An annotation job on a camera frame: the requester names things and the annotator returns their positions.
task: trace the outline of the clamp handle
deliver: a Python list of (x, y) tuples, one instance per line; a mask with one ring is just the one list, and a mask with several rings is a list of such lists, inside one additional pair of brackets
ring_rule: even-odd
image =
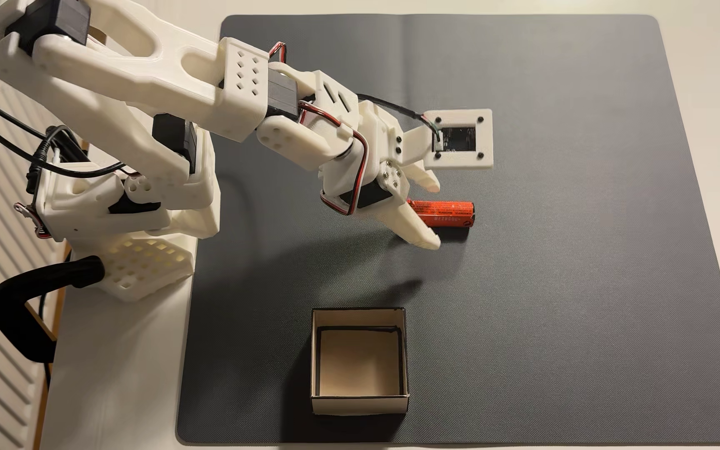
[(26, 302), (68, 285), (85, 288), (104, 276), (102, 260), (88, 256), (39, 267), (0, 282), (0, 330), (26, 359), (51, 363), (55, 360), (57, 338)]

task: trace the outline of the white 3d-printed robot arm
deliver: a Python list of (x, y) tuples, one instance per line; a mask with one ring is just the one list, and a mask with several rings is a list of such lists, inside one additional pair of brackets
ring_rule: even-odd
[[(54, 15), (39, 14), (41, 8), (55, 8)], [(32, 17), (57, 22), (36, 27)], [(88, 36), (89, 25), (129, 55)], [(358, 101), (320, 70), (300, 72), (269, 58), (232, 37), (208, 41), (130, 1), (7, 0), (0, 6), (0, 78), (139, 172), (74, 179), (45, 170), (33, 220), (55, 240), (67, 239), (75, 255), (101, 255), (106, 290), (136, 300), (193, 271), (190, 254), (162, 236), (218, 232), (208, 131), (242, 142), (256, 130), (264, 146), (319, 170), (321, 197), (331, 208), (373, 216), (409, 243), (438, 248), (440, 239), (406, 201), (408, 178), (437, 192), (432, 168), (492, 167), (490, 110), (429, 111), (422, 120), (430, 127), (404, 132), (386, 110)], [(151, 133), (128, 105), (155, 117)], [(435, 127), (442, 119), (475, 144), (455, 149), (442, 142)], [(165, 127), (175, 132), (169, 137)], [(55, 165), (97, 168), (56, 155)], [(161, 260), (158, 249), (174, 259)], [(124, 262), (137, 256), (145, 262)]]

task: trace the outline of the cardboard box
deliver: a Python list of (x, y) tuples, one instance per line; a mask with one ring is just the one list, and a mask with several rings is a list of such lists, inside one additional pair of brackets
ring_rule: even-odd
[(406, 413), (405, 310), (313, 310), (310, 399), (314, 414)]

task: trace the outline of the white table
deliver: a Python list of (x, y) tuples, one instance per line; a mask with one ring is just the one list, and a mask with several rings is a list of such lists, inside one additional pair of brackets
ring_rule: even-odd
[[(142, 3), (165, 20), (214, 40), (218, 39), (222, 20), (230, 14), (653, 15), (665, 42), (720, 264), (719, 0), (365, 0), (355, 3), (143, 0)], [(180, 245), (195, 250), (194, 240), (184, 236), (177, 239)], [(175, 436), (175, 421), (190, 286), (191, 280), (187, 280), (138, 303), (118, 302), (98, 290), (69, 291), (58, 337), (42, 449), (185, 448)], [(284, 447), (311, 448), (313, 445)]]

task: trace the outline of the dark gray mat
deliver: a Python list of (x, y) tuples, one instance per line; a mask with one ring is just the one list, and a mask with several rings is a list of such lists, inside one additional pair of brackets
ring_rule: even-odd
[[(655, 20), (236, 16), (223, 31), (416, 110), (491, 108), (496, 167), (438, 251), (215, 138), (177, 419), (189, 443), (720, 443), (720, 273)], [(274, 186), (269, 180), (274, 179)], [(410, 411), (313, 416), (310, 310), (407, 309)]]

